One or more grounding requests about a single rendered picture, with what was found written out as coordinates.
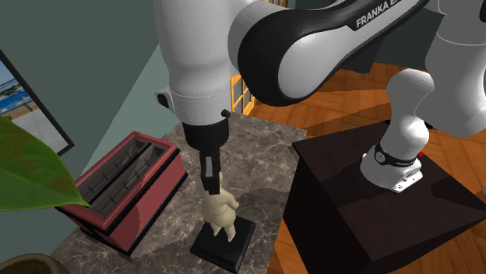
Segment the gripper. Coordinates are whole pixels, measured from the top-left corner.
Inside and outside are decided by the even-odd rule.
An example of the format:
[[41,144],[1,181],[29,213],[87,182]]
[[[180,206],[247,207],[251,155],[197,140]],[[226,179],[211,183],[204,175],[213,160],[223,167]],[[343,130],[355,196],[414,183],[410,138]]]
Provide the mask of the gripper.
[[222,121],[211,125],[182,124],[185,140],[199,152],[200,177],[205,191],[209,195],[220,194],[220,150],[229,137],[229,121]]

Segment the red toaster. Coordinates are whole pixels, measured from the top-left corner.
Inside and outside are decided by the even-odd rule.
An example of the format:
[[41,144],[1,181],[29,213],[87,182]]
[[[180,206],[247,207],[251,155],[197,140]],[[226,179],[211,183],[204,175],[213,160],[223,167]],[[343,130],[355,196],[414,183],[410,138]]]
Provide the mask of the red toaster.
[[76,180],[84,205],[56,209],[130,256],[188,177],[172,142],[132,132]]

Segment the cream figure on black base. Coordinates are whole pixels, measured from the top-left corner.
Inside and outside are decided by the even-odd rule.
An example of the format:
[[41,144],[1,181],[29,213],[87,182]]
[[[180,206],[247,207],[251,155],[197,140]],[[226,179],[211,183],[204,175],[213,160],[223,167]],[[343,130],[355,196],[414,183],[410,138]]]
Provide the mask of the cream figure on black base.
[[220,185],[221,178],[221,172],[202,176],[201,213],[204,224],[190,252],[232,274],[238,274],[255,223],[236,215],[239,202]]

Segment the yellow wooden shelf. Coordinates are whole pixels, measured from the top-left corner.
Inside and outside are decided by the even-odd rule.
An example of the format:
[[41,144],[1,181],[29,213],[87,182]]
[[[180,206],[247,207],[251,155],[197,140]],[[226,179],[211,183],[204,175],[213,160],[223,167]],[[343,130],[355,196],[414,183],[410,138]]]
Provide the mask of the yellow wooden shelf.
[[255,106],[255,98],[249,92],[240,75],[231,77],[231,111],[249,115]]

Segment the green potted plant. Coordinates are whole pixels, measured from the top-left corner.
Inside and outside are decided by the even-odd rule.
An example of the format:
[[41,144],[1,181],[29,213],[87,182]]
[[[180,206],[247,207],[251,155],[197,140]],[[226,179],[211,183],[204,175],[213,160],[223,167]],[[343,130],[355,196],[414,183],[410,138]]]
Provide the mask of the green potted plant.
[[[88,206],[60,156],[44,142],[0,115],[0,212]],[[71,274],[42,253],[0,263],[0,274]]]

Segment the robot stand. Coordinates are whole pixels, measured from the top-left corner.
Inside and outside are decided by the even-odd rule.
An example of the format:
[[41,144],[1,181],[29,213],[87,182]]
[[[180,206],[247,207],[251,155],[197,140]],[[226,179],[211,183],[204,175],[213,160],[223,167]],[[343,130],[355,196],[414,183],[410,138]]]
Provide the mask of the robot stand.
[[386,128],[294,143],[283,219],[308,274],[389,274],[486,220],[486,203],[426,156],[423,178],[400,193],[366,180],[361,155]]

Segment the black framed wall picture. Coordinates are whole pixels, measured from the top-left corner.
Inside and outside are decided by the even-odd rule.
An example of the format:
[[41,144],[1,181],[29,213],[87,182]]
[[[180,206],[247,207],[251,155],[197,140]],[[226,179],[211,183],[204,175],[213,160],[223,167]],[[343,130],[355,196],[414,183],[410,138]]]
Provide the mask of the black framed wall picture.
[[75,145],[18,69],[0,50],[0,116],[9,119],[62,156]]

